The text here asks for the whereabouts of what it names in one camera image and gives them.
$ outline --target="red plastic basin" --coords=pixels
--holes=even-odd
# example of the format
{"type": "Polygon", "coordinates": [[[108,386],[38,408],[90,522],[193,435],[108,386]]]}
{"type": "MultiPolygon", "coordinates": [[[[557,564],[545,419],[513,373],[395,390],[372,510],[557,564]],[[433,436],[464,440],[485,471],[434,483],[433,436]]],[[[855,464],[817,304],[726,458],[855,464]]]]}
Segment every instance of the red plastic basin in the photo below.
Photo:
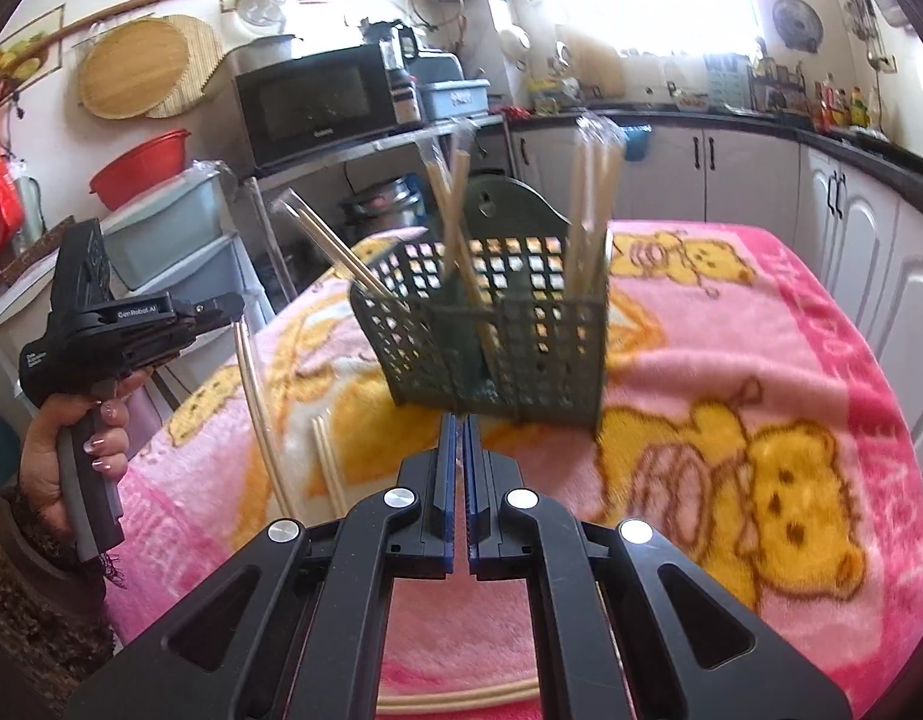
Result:
{"type": "Polygon", "coordinates": [[[88,182],[105,208],[117,211],[130,199],[185,170],[187,129],[172,129],[126,151],[88,182]]]}

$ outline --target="black countertop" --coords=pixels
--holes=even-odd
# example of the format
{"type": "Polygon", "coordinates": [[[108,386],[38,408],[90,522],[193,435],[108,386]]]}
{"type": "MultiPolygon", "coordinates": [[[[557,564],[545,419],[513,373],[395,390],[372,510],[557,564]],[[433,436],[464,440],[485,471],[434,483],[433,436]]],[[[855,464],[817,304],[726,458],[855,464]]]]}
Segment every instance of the black countertop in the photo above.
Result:
{"type": "MultiPolygon", "coordinates": [[[[534,116],[523,122],[510,122],[514,133],[545,127],[570,127],[578,119],[580,111],[566,112],[556,116],[534,116]]],[[[681,113],[681,111],[625,111],[618,109],[595,110],[607,116],[621,127],[636,127],[638,124],[657,124],[660,127],[691,127],[706,129],[732,129],[768,135],[787,141],[804,143],[817,148],[846,165],[878,179],[897,191],[916,210],[923,214],[923,161],[915,158],[905,160],[914,164],[900,165],[891,157],[872,153],[866,149],[815,132],[779,124],[771,119],[747,116],[726,116],[714,113],[681,113]]]]}

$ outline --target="wall fan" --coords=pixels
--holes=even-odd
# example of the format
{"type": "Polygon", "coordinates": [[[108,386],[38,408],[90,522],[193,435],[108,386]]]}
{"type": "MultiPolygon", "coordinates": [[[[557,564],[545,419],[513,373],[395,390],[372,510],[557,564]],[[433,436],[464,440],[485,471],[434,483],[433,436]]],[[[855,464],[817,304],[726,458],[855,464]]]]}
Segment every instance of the wall fan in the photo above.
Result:
{"type": "Polygon", "coordinates": [[[785,47],[797,52],[819,52],[825,27],[815,8],[805,0],[777,1],[772,6],[772,20],[785,47]]]}

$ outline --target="white kitchen cabinet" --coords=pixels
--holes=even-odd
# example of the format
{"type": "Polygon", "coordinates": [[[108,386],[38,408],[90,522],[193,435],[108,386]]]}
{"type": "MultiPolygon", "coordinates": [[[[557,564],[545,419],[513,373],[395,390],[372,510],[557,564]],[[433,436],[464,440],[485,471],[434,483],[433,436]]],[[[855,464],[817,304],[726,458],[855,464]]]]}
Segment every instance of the white kitchen cabinet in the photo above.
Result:
{"type": "Polygon", "coordinates": [[[865,337],[885,286],[901,197],[855,167],[835,187],[835,237],[825,287],[865,337]]]}
{"type": "Polygon", "coordinates": [[[799,145],[766,135],[705,130],[705,218],[768,230],[787,247],[799,207],[799,145]]]}
{"type": "Polygon", "coordinates": [[[838,163],[820,151],[804,148],[801,156],[801,198],[792,250],[825,284],[835,238],[832,200],[838,163]]]}
{"type": "Polygon", "coordinates": [[[912,434],[923,472],[923,215],[902,204],[871,348],[912,434]]]}
{"type": "Polygon", "coordinates": [[[575,127],[545,127],[513,134],[518,178],[568,217],[575,127]]]}
{"type": "MultiPolygon", "coordinates": [[[[575,127],[546,127],[513,134],[518,178],[569,217],[575,127]]],[[[703,132],[652,127],[648,154],[622,166],[614,218],[705,221],[703,132]],[[698,143],[698,163],[695,145],[698,143]]]]}
{"type": "Polygon", "coordinates": [[[648,154],[622,166],[615,218],[705,221],[703,132],[652,127],[648,154]]]}

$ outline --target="sleeve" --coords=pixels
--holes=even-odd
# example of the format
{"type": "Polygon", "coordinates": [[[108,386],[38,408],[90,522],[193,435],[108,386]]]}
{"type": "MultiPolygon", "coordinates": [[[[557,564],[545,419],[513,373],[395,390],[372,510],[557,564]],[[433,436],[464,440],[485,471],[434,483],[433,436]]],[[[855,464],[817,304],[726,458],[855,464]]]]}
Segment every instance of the sleeve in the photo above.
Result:
{"type": "Polygon", "coordinates": [[[55,712],[111,658],[103,567],[81,565],[15,488],[0,494],[0,645],[55,712]]]}

